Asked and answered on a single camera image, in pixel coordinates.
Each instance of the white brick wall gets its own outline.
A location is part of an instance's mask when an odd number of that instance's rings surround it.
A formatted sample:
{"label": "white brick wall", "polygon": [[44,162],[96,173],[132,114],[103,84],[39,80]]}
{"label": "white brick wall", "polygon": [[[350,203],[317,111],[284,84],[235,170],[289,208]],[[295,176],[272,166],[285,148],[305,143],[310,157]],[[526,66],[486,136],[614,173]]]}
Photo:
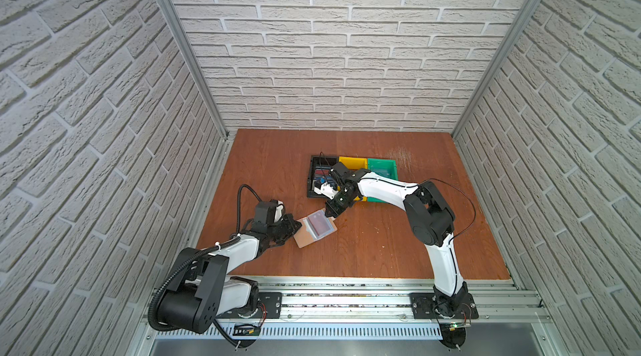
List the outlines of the white brick wall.
{"label": "white brick wall", "polygon": [[[464,105],[524,0],[173,1],[234,134],[450,132],[462,108],[442,100]],[[418,123],[409,108],[390,111],[398,104],[439,108]]]}
{"label": "white brick wall", "polygon": [[155,0],[0,0],[0,354],[122,355],[221,138]]}
{"label": "white brick wall", "polygon": [[641,352],[640,12],[543,0],[456,140],[574,354]]}

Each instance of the wooden table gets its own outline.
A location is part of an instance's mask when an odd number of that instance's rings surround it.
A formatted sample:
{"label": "wooden table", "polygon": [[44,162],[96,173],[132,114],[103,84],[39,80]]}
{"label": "wooden table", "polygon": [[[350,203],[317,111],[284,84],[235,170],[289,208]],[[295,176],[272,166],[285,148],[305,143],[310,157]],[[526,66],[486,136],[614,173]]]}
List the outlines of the wooden table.
{"label": "wooden table", "polygon": [[[282,200],[301,218],[325,206],[306,197],[309,158],[346,155],[394,159],[399,180],[438,178],[459,187],[475,202],[474,226],[456,238],[456,256],[466,279],[505,280],[509,273],[480,211],[474,189],[449,134],[422,132],[347,132],[313,130],[239,130],[232,145],[199,248],[227,240],[236,224],[236,192],[248,184],[263,200]],[[452,207],[455,232],[472,219],[467,199],[436,182]],[[246,189],[241,224],[254,214],[256,199]],[[433,278],[428,253],[414,237],[405,212],[386,203],[357,203],[335,221],[338,231],[298,248],[293,239],[234,270],[239,275],[314,277]]]}

